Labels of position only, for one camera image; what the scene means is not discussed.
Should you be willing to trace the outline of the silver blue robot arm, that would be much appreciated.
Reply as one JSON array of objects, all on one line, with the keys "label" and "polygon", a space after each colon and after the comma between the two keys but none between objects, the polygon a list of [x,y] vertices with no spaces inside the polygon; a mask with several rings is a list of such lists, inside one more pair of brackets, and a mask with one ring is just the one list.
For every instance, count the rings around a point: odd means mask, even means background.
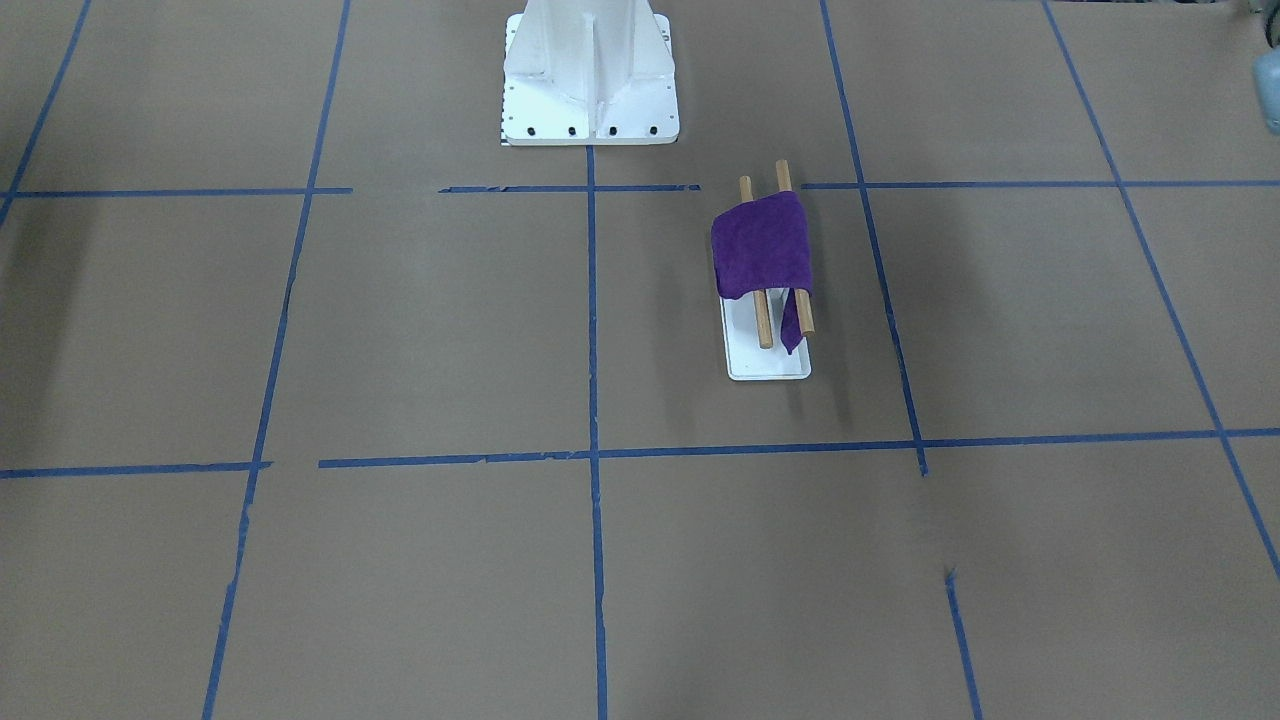
[{"label": "silver blue robot arm", "polygon": [[1268,46],[1252,65],[1254,91],[1267,132],[1279,136],[1279,1],[1248,1],[1247,6]]}]

